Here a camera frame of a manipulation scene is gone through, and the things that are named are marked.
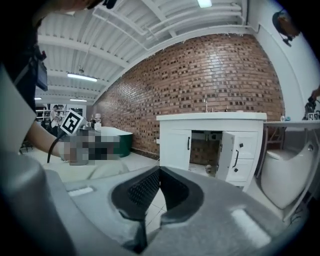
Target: cabinet drawer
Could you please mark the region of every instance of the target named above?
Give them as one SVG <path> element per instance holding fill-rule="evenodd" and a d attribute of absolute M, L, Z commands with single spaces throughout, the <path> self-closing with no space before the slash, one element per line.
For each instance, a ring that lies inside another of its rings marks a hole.
<path fill-rule="evenodd" d="M 228 182 L 246 182 L 252 169 L 253 159 L 233 159 L 232 165 L 236 163 L 235 167 L 231 167 L 227 174 L 226 180 Z"/>
<path fill-rule="evenodd" d="M 234 135 L 233 158 L 254 159 L 257 150 L 258 133 L 245 131 L 228 131 Z"/>

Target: cabinet handle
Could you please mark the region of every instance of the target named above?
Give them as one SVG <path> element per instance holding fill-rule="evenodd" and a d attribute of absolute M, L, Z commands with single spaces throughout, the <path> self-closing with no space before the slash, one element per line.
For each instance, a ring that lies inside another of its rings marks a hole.
<path fill-rule="evenodd" d="M 238 162 L 238 157 L 239 157 L 239 150 L 235 150 L 235 151 L 236 151 L 236 158 L 235 158 L 234 166 L 232 166 L 232 168 L 233 168 L 233 167 L 236 167 L 237 162 Z"/>

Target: toilet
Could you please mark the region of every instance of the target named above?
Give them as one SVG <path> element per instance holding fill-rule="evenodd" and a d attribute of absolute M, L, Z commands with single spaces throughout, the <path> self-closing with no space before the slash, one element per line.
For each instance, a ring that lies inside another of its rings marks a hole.
<path fill-rule="evenodd" d="M 309 140 L 300 152 L 268 150 L 261 173 L 263 193 L 280 209 L 303 191 L 318 148 Z"/>

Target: vanity cabinet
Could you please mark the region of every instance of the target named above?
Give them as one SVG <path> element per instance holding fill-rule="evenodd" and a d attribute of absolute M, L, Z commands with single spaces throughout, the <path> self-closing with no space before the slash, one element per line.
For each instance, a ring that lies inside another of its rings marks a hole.
<path fill-rule="evenodd" d="M 189 169 L 192 131 L 219 131 L 216 178 L 246 191 L 258 164 L 265 113 L 211 112 L 158 115 L 160 165 Z"/>

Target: green bathtub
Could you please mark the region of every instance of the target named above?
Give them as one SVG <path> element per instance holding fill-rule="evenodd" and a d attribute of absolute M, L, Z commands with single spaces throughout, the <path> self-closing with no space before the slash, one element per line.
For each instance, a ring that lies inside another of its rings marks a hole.
<path fill-rule="evenodd" d="M 119 155 L 121 158 L 130 154 L 133 138 L 133 134 L 131 132 L 108 126 L 102 126 L 100 131 L 102 136 L 118 137 L 115 139 L 115 141 L 119 141 L 119 143 L 113 150 L 114 154 Z"/>

